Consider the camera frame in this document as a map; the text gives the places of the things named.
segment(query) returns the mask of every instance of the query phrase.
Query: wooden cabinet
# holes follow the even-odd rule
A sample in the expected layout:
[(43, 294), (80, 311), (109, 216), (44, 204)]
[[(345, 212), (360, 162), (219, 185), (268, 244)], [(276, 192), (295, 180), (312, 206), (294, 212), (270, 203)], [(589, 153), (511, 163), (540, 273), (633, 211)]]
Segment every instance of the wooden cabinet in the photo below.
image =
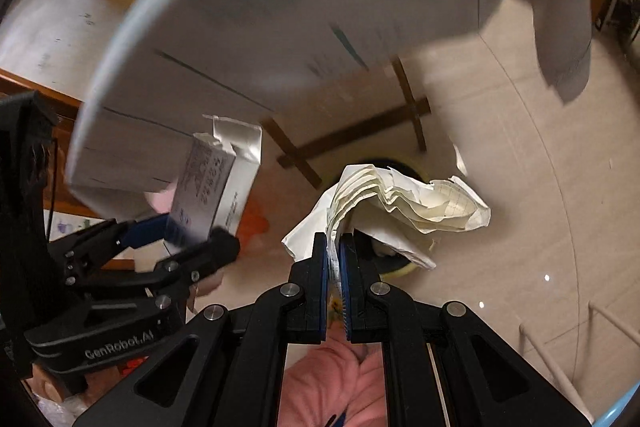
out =
[[(60, 118), (60, 123), (53, 129), (53, 136), (58, 139), (58, 175), (56, 179), (56, 198), (54, 202), (54, 210), (64, 212), (65, 214), (75, 214), (76, 216), (99, 217), (87, 206), (76, 200), (65, 184), (65, 165), (66, 157), (71, 141), (71, 133), (80, 109), (80, 100), (71, 96), (67, 96), (61, 92), (57, 92), (48, 87), (39, 86), (17, 76), (0, 69), (0, 96), (8, 96), (25, 92), (26, 90), (37, 90), (55, 110)], [(53, 146), (51, 147), (50, 158), (53, 158)], [(49, 184), (44, 191), (44, 208), (50, 208), (51, 202), (51, 181), (53, 177), (53, 161), (49, 161)]]

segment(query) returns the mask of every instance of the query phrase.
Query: cardboard box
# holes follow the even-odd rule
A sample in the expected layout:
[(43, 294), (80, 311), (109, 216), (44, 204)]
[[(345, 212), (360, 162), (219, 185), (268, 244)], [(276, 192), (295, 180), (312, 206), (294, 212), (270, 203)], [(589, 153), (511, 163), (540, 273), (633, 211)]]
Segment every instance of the cardboard box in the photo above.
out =
[(164, 236), (171, 254), (206, 241), (213, 227), (235, 234), (260, 166), (260, 126), (206, 118), (211, 119), (211, 134), (193, 135), (175, 189)]

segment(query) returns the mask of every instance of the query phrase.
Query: white chair leg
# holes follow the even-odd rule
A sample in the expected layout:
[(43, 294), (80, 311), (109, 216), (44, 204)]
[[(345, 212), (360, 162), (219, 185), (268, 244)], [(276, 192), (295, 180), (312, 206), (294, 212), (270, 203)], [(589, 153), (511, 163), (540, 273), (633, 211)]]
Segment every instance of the white chair leg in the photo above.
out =
[(540, 358), (545, 363), (548, 370), (553, 375), (556, 383), (558, 384), (560, 392), (564, 395), (564, 397), (570, 401), (574, 407), (580, 411), (589, 423), (593, 425), (595, 422), (595, 418), (587, 409), (587, 406), (582, 401), (582, 398), (575, 390), (574, 385), (567, 378), (567, 375), (564, 374), (562, 368), (558, 365), (558, 363), (553, 359), (551, 354), (546, 349), (545, 345), (540, 342), (540, 340), (535, 336), (534, 333), (531, 332), (531, 329), (524, 324), (520, 325), (520, 333), (522, 333), (525, 337), (529, 339), (529, 342), (534, 347), (534, 349), (540, 355)]
[(617, 315), (614, 315), (605, 307), (600, 306), (598, 303), (590, 301), (589, 309), (597, 311), (600, 315), (606, 318), (611, 324), (617, 327), (620, 331), (622, 331), (626, 336), (628, 336), (632, 341), (634, 341), (638, 346), (640, 346), (640, 333), (632, 326), (627, 324), (624, 320), (619, 318)]

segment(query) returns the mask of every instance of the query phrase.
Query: crumpled paper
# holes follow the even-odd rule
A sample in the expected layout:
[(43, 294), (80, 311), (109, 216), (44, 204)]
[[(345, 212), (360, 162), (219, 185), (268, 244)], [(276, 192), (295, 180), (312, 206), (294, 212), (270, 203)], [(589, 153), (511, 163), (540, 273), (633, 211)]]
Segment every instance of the crumpled paper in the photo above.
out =
[(491, 209), (456, 176), (425, 184), (391, 168), (349, 165), (282, 243), (301, 261), (311, 257), (314, 234), (324, 232), (332, 280), (339, 283), (337, 247), (345, 232), (360, 230), (412, 263), (433, 269), (426, 234), (474, 230), (486, 227), (490, 218)]

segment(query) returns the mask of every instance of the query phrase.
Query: pink clothing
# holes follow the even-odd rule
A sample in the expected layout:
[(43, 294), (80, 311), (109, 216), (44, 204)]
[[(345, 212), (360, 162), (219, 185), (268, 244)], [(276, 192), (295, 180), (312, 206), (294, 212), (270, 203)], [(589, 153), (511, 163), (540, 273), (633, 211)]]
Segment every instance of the pink clothing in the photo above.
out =
[(278, 427), (325, 427), (344, 411), (344, 427), (386, 427), (380, 344), (351, 344), (334, 323), (324, 343), (286, 370)]

